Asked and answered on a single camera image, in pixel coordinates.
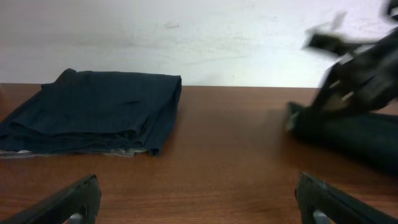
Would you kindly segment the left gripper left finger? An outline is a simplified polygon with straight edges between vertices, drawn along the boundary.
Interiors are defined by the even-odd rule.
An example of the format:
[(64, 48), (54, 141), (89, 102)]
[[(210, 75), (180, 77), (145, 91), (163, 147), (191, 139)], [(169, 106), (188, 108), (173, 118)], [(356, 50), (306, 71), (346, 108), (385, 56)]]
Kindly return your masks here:
[(89, 223), (100, 209), (101, 191), (94, 174), (72, 183), (33, 206), (1, 220), (2, 224)]

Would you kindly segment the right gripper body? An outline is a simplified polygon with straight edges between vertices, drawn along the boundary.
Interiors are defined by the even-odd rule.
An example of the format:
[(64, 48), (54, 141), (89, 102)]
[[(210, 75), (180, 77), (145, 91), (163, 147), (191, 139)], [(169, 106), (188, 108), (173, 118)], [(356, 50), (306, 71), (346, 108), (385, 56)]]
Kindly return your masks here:
[(397, 99), (397, 29), (378, 40), (346, 40), (315, 32), (307, 47), (338, 58), (308, 112), (361, 114), (382, 109)]

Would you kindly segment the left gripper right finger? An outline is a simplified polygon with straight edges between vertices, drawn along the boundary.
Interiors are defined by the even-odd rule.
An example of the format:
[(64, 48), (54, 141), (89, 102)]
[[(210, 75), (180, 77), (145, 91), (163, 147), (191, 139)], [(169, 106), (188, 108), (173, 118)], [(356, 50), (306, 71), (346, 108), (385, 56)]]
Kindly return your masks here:
[(302, 224), (397, 224), (396, 218), (306, 172), (300, 174), (295, 198)]

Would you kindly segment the black shorts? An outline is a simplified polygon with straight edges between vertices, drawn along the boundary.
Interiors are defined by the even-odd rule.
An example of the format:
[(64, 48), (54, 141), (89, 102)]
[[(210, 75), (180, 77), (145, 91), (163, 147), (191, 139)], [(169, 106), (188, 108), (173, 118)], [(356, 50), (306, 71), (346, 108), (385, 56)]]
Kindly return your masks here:
[(397, 175), (397, 116), (366, 113), (317, 121), (304, 105), (287, 104), (287, 126), (297, 139), (329, 148)]

